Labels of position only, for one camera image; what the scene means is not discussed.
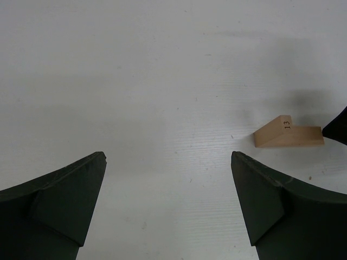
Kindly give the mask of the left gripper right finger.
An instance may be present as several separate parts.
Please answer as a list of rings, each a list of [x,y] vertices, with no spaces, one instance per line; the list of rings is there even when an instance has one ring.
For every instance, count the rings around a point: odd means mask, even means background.
[[[346,195],[234,151],[231,169],[259,259],[346,259]]]

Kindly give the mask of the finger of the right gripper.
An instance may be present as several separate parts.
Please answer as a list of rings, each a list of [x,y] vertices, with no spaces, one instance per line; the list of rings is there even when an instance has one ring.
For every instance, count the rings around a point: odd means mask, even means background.
[[[323,137],[347,144],[347,107],[322,130]]]

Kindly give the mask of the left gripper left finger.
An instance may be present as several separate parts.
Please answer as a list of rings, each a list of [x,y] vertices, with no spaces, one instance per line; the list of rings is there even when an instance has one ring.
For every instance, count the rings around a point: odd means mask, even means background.
[[[106,170],[104,152],[1,191],[1,259],[76,259]]]

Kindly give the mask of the large light wood block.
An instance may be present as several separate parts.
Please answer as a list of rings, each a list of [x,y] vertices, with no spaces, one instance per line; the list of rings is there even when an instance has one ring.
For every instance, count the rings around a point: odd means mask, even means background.
[[[322,130],[317,126],[293,126],[287,130],[271,127],[254,133],[255,147],[316,147],[325,144]]]

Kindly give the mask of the thin wood block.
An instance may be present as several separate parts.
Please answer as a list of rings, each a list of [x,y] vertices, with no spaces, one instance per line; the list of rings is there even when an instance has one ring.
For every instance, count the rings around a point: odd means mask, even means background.
[[[254,132],[257,148],[278,147],[280,139],[291,130],[290,115],[280,115]]]

